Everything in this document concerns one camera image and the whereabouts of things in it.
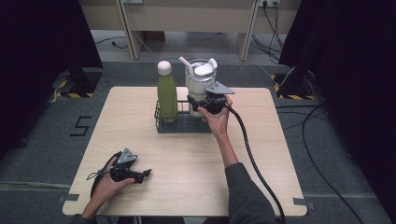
black cable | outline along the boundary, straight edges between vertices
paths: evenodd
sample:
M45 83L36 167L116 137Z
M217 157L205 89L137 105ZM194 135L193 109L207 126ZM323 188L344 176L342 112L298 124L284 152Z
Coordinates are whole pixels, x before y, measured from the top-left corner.
M353 215L355 215L356 219L359 221L359 223L363 224L363 221L361 220L361 218L358 216L358 214L355 212L355 210L349 205L349 203L344 199L344 197L337 191L337 189L335 189L335 187L332 186L332 184L330 184L330 182L326 179L326 177L324 176L324 174L319 170L319 168L317 167L317 165L315 164L312 156L311 156L311 152L309 151L308 145L306 143L305 140L305 124L306 121L308 120L308 118L315 112L315 110L317 110L318 108L320 108L321 105L318 105L317 107L315 107L311 112L309 112L309 114L306 116L306 118L303 121L303 128L302 128L302 133L303 133L303 141L304 141L304 146L305 146L305 150L306 153L308 154L309 160L311 160L312 164L314 165L315 169L318 171L319 175L323 178L323 180L326 182L326 184L338 195L338 197L341 199L341 201L344 202L344 204L349 208L349 210L353 213Z
M127 46L125 46L125 47L120 47L120 46L118 46L117 44L116 44L116 42L111 42L111 44L113 45L113 47L117 47L117 48L119 48L119 49L126 49L126 48L128 48L128 45Z
M296 112L296 111L284 111L284 112L277 112L278 114L300 114L300 115L308 115L307 113L303 113L303 112ZM329 120L329 119L324 119L319 117L318 115L321 114L325 114L326 112L322 112L316 115L312 115L312 117L314 117L315 119L322 119L322 120Z
M265 46L262 42L260 42L259 39L257 38L257 36L256 36L255 34L253 34L253 35L251 35L251 36L253 37L254 42L256 42L256 44L257 44L259 47L264 48L264 49L266 49L266 50L268 50L268 49L270 48L270 47ZM282 51L277 50L277 49L271 49L271 50L272 50L272 51L275 51L275 52L278 52L278 53L282 52Z
M269 18L268 15L267 15L267 12L265 11L266 6L267 6L266 1L264 1L263 5L262 5L262 9L263 9L263 11L264 11L265 17L267 18L267 20L268 20L268 22L269 22L269 24L270 24L271 30L273 31L273 38L275 38L275 40L276 40L276 42L279 44L279 46L280 46L281 48L283 48L283 43L282 43L282 41L280 40L280 37L279 37L279 35L278 35L278 33L277 33L277 20L278 20L278 18L279 18L278 9L277 9L277 7L275 7L275 13L276 13L276 28L274 28L273 24L271 23L270 18Z
M250 150L250 146L248 145L248 135L247 135L247 130L245 128L244 122L242 121L241 117L238 115L238 113L236 113L235 110L233 110L231 108L230 105L226 104L225 107L228 108L228 110L233 113L236 117L236 119L238 119L239 124L241 125L241 129L242 129L242 133L244 135L244 139L245 139L245 145L247 147L247 154L250 158L251 164L253 165L254 170L256 171L257 176L259 177L260 181L264 184L265 188L268 190L268 192L271 194L271 196L273 197L277 208L279 209L280 212L280 216L282 219L282 222L286 224L286 218L285 218L285 213L283 212L283 208L282 205L280 204L279 200L277 199L277 197L275 196L274 192L271 190L271 188L268 186L267 182L264 180L264 178L262 177L262 173L260 173L259 168L256 165L256 162L253 159L253 155L251 154L251 150Z
M284 128L284 129L282 129L282 130L285 131L285 130L287 130L287 129L290 129L290 128L299 126L300 124L303 124L303 122L293 124L293 125L291 125L291 126L289 126L289 127L287 127L287 128Z
M107 85L106 85L104 88L102 88L101 90L99 90L98 88L96 88L97 91L99 91L99 92L105 91L105 90L110 86L110 81L103 81L103 82L106 82Z
M254 40L254 42L256 43L256 45L259 47L259 49L262 50L262 51L264 51L266 54L268 54L268 56L269 56L271 62L276 63L276 62L274 62L271 58L274 58L274 59L276 59L277 61L279 61L279 58L278 58L274 53L272 53L271 50L272 50L272 51L279 52L279 53L280 53L281 51L276 50L276 49L271 49L271 47L265 46L262 42L260 42L260 41L257 39L257 37L256 37L255 35L252 35L252 37L253 37L253 40Z
M92 188L91 188L91 197L92 197L93 193L95 192L96 186L98 185L99 181L102 179L102 177L104 175L104 171L106 170L108 164L111 162L111 160L113 160L113 158L119 157L121 155L121 153L122 153L121 151L117 152L110 159L108 159L108 161L106 162L106 164L102 168L102 170L98 171L97 173L91 173L90 175L88 175L87 180L90 180L96 176L96 178L93 181Z
M113 37L106 38L106 39L103 39L103 40L101 40L101 41L95 42L95 44L102 43L102 42L107 41L107 40L109 40L109 39L117 39L117 38L125 38L125 36L113 36Z

gray carpet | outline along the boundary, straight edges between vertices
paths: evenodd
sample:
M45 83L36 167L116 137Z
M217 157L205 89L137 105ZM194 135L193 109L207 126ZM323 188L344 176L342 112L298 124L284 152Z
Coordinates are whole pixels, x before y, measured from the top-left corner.
M67 194L78 170L111 87L156 86L156 63L104 63L102 77L92 98L59 97L48 105L26 136L27 147L14 148L0 161L1 223L68 223L58 202ZM184 86L184 66L173 65L178 86ZM267 66L270 73L289 68ZM276 106L318 105L318 100L284 100L275 95L271 78L253 65L219 63L217 80L229 87L268 88ZM320 177L304 148L301 122L313 107L280 107L277 111L297 176L311 209L288 223L359 223L351 211ZM360 168L348 157L347 148L333 126L326 108L315 112L305 125L305 139L312 158L328 181L346 198L364 223L390 223ZM84 136L75 125L89 126ZM108 223L101 217L100 223Z

green liquid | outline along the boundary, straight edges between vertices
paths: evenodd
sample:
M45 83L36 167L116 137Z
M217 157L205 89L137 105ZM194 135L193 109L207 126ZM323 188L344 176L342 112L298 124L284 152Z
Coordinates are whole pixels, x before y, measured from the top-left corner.
M160 117L165 122L177 120L177 91L176 84L171 75L158 78L158 101L160 103Z

wooden table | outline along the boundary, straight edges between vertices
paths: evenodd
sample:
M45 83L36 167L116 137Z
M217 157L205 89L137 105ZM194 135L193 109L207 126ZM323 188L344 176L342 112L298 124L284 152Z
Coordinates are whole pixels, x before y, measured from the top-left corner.
M303 216L297 175L280 126L271 93L264 88L232 88L233 109L247 129L252 154L268 185L282 204L286 216ZM187 89L177 88L178 99ZM87 176L104 166L117 151L126 147L138 155L132 170L152 169L143 184L121 190L106 203L99 215L110 216L228 216L228 189L219 147L212 133L157 133L154 87L115 87L110 91L85 155L78 168L64 213L81 213L90 200L93 180ZM275 202L256 176L249 161L240 125L230 115L228 132L238 159L252 179Z

bottle holder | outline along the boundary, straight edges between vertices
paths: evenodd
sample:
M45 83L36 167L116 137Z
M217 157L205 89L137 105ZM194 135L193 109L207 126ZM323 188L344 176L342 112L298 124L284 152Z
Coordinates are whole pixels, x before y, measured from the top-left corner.
M165 122L164 119L170 118L160 117L160 103L157 101L154 118L158 133L211 133L209 125L202 118L190 115L188 101L177 101L177 110L177 120Z

